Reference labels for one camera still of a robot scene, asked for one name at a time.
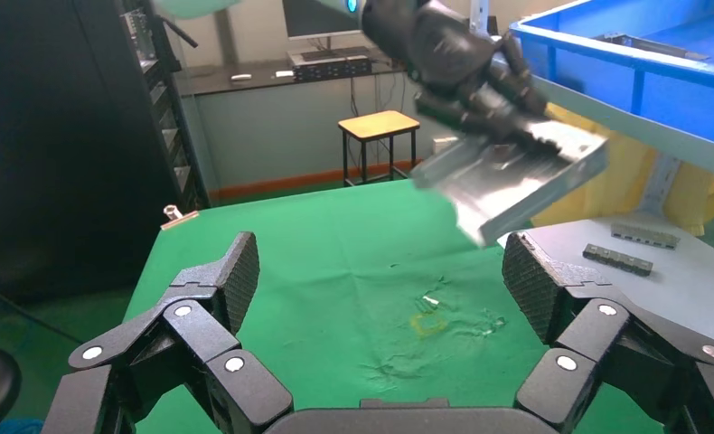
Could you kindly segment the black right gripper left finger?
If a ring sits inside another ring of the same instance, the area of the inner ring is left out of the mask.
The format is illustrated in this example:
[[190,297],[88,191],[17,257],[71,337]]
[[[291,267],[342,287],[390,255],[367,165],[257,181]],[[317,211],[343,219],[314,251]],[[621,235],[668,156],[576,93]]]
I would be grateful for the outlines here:
[[294,408],[291,393],[238,338],[258,286],[256,236],[178,273],[144,313],[79,345],[43,423],[46,433],[132,433],[184,387],[223,433],[261,433]]

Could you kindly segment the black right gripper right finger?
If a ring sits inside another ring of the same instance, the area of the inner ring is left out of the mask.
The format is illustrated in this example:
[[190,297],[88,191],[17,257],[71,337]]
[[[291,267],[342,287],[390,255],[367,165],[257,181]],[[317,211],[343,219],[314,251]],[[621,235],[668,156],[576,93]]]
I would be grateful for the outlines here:
[[548,347],[517,407],[570,433],[609,384],[667,433],[714,433],[714,339],[640,307],[598,270],[645,278],[644,260],[594,244],[581,255],[567,263],[527,232],[507,238],[504,285]]

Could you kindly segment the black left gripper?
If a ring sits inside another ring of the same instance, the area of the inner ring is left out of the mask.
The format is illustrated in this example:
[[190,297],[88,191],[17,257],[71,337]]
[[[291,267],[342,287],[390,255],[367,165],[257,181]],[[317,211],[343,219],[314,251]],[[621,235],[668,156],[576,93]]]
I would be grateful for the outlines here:
[[400,61],[426,85],[456,85],[465,96],[447,100],[422,90],[418,114],[466,135],[487,135],[529,152],[558,152],[553,140],[536,137],[529,120],[546,120],[547,99],[511,33],[495,40],[471,33],[465,19],[438,1],[366,1],[365,36],[386,56]]

